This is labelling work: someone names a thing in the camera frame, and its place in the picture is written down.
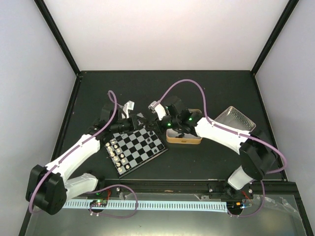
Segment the white panel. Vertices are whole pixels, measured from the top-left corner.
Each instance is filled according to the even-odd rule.
[[[0,235],[15,236],[30,171],[51,158],[75,76],[32,0],[0,1],[0,42]]]
[[[81,70],[249,70],[287,0],[46,0]]]
[[[299,1],[257,74],[278,146],[315,230],[315,1]]]

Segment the gray wall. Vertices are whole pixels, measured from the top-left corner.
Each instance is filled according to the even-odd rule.
[[[257,79],[279,148],[315,230],[315,1],[300,1]]]
[[[51,158],[74,80],[34,1],[0,1],[0,235],[18,235],[30,170]]]

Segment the checkered board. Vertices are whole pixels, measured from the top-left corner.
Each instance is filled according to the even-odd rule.
[[[129,134],[114,134],[114,139],[105,147],[120,177],[167,151],[155,132],[145,128]]]

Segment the black metal frame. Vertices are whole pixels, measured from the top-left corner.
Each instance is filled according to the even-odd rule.
[[[73,91],[70,97],[70,101],[63,119],[63,123],[61,126],[61,130],[59,132],[58,135],[58,139],[56,142],[56,146],[52,155],[52,160],[56,159],[60,153],[61,153],[61,148],[63,145],[63,140],[67,131],[67,127],[69,124],[69,120],[73,111],[73,107],[74,107],[74,103],[75,103],[75,99],[77,97],[80,85],[81,85],[81,81],[82,81],[82,76],[80,69],[78,68],[73,56],[71,55],[70,50],[68,49],[56,23],[53,20],[53,17],[51,16],[44,0],[34,0],[38,9],[40,10],[41,14],[43,15],[45,21],[47,22],[51,32],[53,33],[55,39],[57,40],[58,44],[60,45],[61,50],[63,51],[65,57],[67,58],[69,64],[71,65],[74,73],[76,74],[77,78],[73,87]],[[257,71],[259,70],[259,68],[261,67],[261,65],[263,64],[265,58],[267,57],[270,49],[272,48],[274,42],[276,41],[277,37],[279,36],[281,30],[283,29],[284,25],[286,24],[288,18],[290,17],[291,13],[293,12],[295,6],[297,5],[299,0],[289,0],[282,15],[280,16],[276,26],[274,27],[268,41],[266,42],[262,52],[260,53],[254,67],[251,70],[251,74],[253,77],[255,77]],[[266,118],[268,119],[267,113],[264,109],[264,113]],[[303,221],[303,225],[304,228],[307,232],[307,235],[309,236],[313,236],[313,232],[311,229],[311,225],[309,223],[309,220],[307,218],[306,212],[305,212],[305,208],[303,205],[303,202],[301,200],[301,196],[299,194],[298,188],[296,186],[296,184],[294,182],[287,182],[286,181],[286,174],[283,171],[282,175],[284,176],[284,180],[283,181],[264,181],[265,183],[265,191],[266,194],[277,194],[277,195],[294,195],[295,201],[297,203],[300,215],[302,217],[302,221]],[[163,181],[152,181],[150,182],[150,187],[147,186],[148,182],[142,183],[141,181],[136,181],[136,180],[119,180],[120,183],[123,184],[127,184],[130,187],[132,187],[136,192],[146,192],[148,191],[148,189],[150,189],[151,192],[158,192],[158,191],[164,191],[165,188],[169,188],[169,189],[176,189],[178,191],[183,191],[183,192],[195,192],[195,193],[208,193],[208,184],[209,183],[214,183],[217,181],[186,181],[185,183],[183,182],[178,182],[178,181],[167,181],[167,182],[163,182]],[[261,194],[261,185],[259,182],[254,182],[251,186],[251,188],[253,189],[254,193],[258,193]],[[27,211],[26,216],[24,218],[24,221],[22,223],[22,227],[20,230],[19,235],[23,236],[26,233],[27,230],[27,226],[30,220],[31,214]]]

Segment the purple cable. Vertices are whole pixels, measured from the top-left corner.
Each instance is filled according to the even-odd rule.
[[[102,215],[102,216],[108,216],[108,217],[116,218],[116,219],[127,219],[127,218],[132,217],[132,216],[137,212],[137,209],[138,209],[138,198],[137,198],[136,193],[135,193],[131,188],[129,188],[128,186],[122,185],[122,184],[114,184],[114,185],[110,185],[110,186],[108,186],[108,187],[106,187],[106,188],[103,188],[103,189],[100,189],[100,190],[97,190],[97,191],[93,191],[93,192],[87,192],[87,193],[91,193],[91,194],[93,194],[93,193],[99,193],[99,192],[102,192],[102,191],[105,191],[105,190],[107,190],[107,189],[114,188],[114,187],[126,188],[126,189],[128,189],[131,193],[133,193],[134,198],[135,198],[135,201],[136,201],[136,205],[135,205],[135,208],[134,208],[133,212],[132,212],[131,214],[129,214],[129,215],[126,215],[126,216],[117,216],[117,215],[110,215],[110,214],[104,214],[104,213],[98,213],[98,214],[99,214],[99,215]],[[91,212],[91,214],[97,214],[97,213],[95,213],[95,212],[92,212],[92,207],[93,207],[93,205],[90,206],[90,212]]]
[[[114,94],[114,92],[112,90],[108,91],[108,96],[109,98],[112,100],[111,95],[113,96],[113,100],[114,100],[114,112],[111,116],[111,118],[109,119],[109,121],[104,125],[103,128],[101,128],[98,132],[96,132],[94,135],[92,135],[91,137],[89,137],[88,139],[84,140],[82,142],[82,144],[85,144],[86,142],[88,142],[89,140],[91,140],[92,138],[94,138],[95,136],[99,135],[99,133],[101,133],[104,129],[107,128],[107,126],[109,126],[109,124],[112,122],[112,120],[114,119],[115,113],[117,111],[117,99],[116,96]],[[72,148],[66,155],[64,155],[64,157],[62,159],[60,159],[60,161],[58,162],[59,164],[61,164],[71,153],[73,153],[75,150],[77,150],[80,147],[80,145],[75,146],[74,148]],[[35,196],[37,194],[37,192],[39,191],[39,188],[41,187],[41,185],[43,184],[43,182],[45,181],[45,179],[49,176],[49,174],[56,168],[58,167],[57,165],[53,166],[44,176],[43,178],[39,181],[39,183],[37,184],[36,188],[34,189],[34,192],[32,193],[31,199],[30,199],[30,203],[29,203],[29,211],[30,213],[37,213],[40,212],[39,211],[33,211],[33,203],[34,203],[34,199]]]
[[[163,96],[159,99],[159,101],[156,102],[156,104],[153,106],[153,108],[156,107],[165,98],[165,96],[171,91],[172,88],[174,88],[177,84],[182,83],[182,82],[193,83],[194,85],[196,85],[199,88],[199,90],[201,92],[201,95],[202,95],[203,111],[204,111],[204,114],[205,114],[205,118],[206,118],[206,120],[209,123],[213,123],[214,122],[214,126],[217,127],[217,128],[220,128],[220,129],[222,129],[224,131],[227,131],[227,132],[230,132],[232,134],[239,135],[239,136],[242,136],[242,137],[254,140],[254,141],[258,142],[258,143],[261,143],[261,144],[267,146],[268,148],[270,148],[271,150],[273,150],[274,152],[276,152],[281,157],[281,159],[283,161],[283,166],[281,168],[279,168],[279,169],[268,171],[267,174],[277,173],[277,172],[283,171],[286,168],[287,160],[286,160],[285,156],[278,149],[276,149],[274,146],[270,145],[269,143],[267,143],[267,142],[265,142],[265,141],[263,141],[261,139],[257,139],[255,137],[252,137],[252,136],[247,135],[247,134],[241,134],[241,133],[239,134],[238,132],[236,132],[234,130],[228,129],[226,127],[222,127],[222,126],[218,125],[217,123],[215,123],[214,120],[209,118],[208,113],[207,113],[207,105],[206,105],[205,93],[204,93],[203,89],[201,88],[201,86],[194,80],[184,79],[184,80],[179,80],[179,81],[175,82],[171,87],[168,88],[168,90],[163,94]]]
[[[258,212],[261,211],[261,209],[264,207],[265,205],[265,186],[264,186],[264,183],[263,181],[261,180],[260,181],[261,183],[261,188],[262,188],[262,200],[261,200],[261,204],[260,204],[260,207],[257,209],[257,211],[253,212],[252,214],[249,214],[249,215],[233,215],[229,210],[227,210],[227,213],[230,215],[230,216],[235,216],[235,217],[238,217],[238,218],[245,218],[245,217],[250,217],[250,216],[254,216],[256,215]]]

